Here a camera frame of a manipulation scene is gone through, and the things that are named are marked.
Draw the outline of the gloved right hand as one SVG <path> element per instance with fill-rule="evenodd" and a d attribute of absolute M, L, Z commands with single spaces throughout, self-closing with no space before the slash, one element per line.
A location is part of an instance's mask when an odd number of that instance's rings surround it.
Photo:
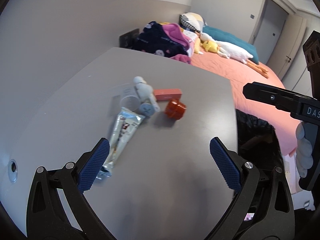
<path fill-rule="evenodd" d="M 303 124 L 304 122 L 300 122 L 300 124 L 296 128 L 296 167 L 300 178 L 305 178 L 308 174 L 308 170 L 310 170 L 310 168 L 312 168 L 313 166 L 313 146 L 311 142 L 306 138 L 305 128 Z"/>

